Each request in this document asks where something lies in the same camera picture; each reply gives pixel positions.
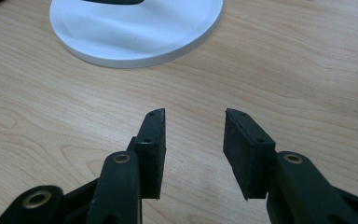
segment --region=white disc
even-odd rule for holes
[[[51,26],[80,59],[118,68],[145,67],[199,46],[216,26],[224,0],[144,0],[107,5],[53,0]]]

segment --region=light wood surface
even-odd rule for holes
[[[66,193],[94,179],[161,107],[162,194],[144,200],[145,223],[269,223],[266,202],[243,199],[223,154],[228,107],[358,195],[358,1],[227,0],[199,48],[131,70],[70,54],[49,5],[0,4],[0,215],[32,187]]]

